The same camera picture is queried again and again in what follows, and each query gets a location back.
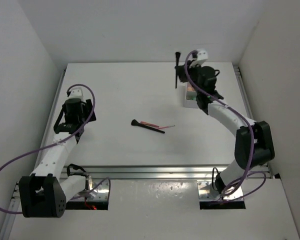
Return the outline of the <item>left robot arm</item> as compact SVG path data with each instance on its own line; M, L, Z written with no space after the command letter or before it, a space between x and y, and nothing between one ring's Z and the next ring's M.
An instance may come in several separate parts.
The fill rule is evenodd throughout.
M60 182L60 177L71 151L84 132L84 122L95 120L91 99L70 97L64 102L53 126L53 146L48 149L30 176L23 176L19 180L24 217L60 218L69 200L80 192L86 193L92 189L92 178L78 165L69 165L76 172L68 171L67 179L63 182Z

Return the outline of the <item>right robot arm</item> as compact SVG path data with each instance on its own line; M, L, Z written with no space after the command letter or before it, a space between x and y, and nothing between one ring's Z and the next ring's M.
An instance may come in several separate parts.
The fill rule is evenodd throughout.
M190 83L195 90L196 103L206 115L219 121L235 137L234 160L218 173L211 184L218 195L226 187L237 185L248 172L275 158L275 149L270 125L266 121L255 121L244 117L230 107L216 90L220 71L210 66L176 65L175 78Z

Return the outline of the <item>black brush pink handle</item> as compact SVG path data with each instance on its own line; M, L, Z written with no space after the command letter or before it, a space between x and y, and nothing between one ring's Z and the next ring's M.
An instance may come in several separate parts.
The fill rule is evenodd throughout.
M174 53L175 55L175 89L178 88L178 78L179 78L179 62L180 62L180 57L181 57L181 52L176 51Z

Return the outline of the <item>large black makeup brush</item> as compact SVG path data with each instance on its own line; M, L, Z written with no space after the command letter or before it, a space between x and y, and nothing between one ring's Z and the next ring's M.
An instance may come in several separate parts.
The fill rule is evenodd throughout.
M131 121L131 125L136 126L136 127L141 127L141 128L147 129L147 130L151 130L151 131L154 131L154 132L158 132L158 133L161 133L161 134L165 134L164 131L162 131L160 129L157 129L157 128L154 128L154 127L151 127L151 126L148 126L148 125L145 125L145 124L142 124L142 123L138 122L135 119L133 119Z

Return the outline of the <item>thin pink lip brush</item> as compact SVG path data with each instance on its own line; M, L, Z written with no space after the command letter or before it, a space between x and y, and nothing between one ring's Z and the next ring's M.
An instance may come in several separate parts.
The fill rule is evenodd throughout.
M173 128L173 127L175 127L174 124L173 124L173 125L167 125L167 126L161 126L161 127L158 127L157 129L158 129L158 130L163 130L163 129Z

